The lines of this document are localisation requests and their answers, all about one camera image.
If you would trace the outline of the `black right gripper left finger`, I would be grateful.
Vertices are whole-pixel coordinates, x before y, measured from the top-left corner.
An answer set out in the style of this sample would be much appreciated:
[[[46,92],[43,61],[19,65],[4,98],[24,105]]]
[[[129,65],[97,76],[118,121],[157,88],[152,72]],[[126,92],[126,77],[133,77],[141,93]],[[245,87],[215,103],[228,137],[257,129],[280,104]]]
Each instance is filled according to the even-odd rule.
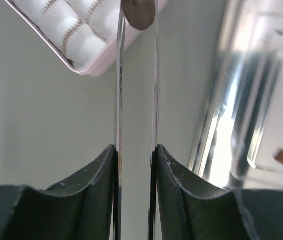
[[[36,189],[0,185],[0,240],[107,240],[114,146],[67,178]]]

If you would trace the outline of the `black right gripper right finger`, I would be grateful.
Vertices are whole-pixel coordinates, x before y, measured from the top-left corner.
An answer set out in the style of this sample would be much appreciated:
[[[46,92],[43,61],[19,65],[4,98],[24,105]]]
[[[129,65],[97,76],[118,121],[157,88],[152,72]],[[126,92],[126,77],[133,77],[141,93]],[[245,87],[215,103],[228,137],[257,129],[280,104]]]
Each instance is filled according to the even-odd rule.
[[[165,240],[283,240],[283,190],[224,190],[157,147],[157,189]]]

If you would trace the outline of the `steel tweezers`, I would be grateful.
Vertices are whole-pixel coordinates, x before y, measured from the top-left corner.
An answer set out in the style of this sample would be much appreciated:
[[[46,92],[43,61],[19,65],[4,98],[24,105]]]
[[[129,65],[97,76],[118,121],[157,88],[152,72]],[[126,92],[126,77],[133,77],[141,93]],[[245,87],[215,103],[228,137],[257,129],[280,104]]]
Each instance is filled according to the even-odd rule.
[[[156,193],[157,193],[157,145],[158,145],[158,117],[159,117],[159,39],[158,39],[158,14],[159,3],[155,2],[155,47],[154,47],[154,83],[153,83],[153,110],[152,110],[152,134],[150,157],[150,194],[148,210],[148,234],[149,240],[155,239],[156,222]],[[122,214],[122,78],[123,78],[123,52],[125,46],[126,17],[119,7],[119,19],[116,38],[116,111],[115,111],[115,149],[116,149],[116,174],[114,180],[113,202],[113,239],[121,239],[121,214]]]

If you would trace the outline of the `dark heart chocolate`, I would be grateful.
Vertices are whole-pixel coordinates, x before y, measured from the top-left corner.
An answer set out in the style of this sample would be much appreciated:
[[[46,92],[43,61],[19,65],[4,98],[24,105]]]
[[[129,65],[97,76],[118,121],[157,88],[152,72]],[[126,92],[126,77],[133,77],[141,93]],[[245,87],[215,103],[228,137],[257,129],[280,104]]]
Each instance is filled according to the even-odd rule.
[[[121,0],[121,9],[129,24],[139,31],[149,28],[156,15],[154,0]]]

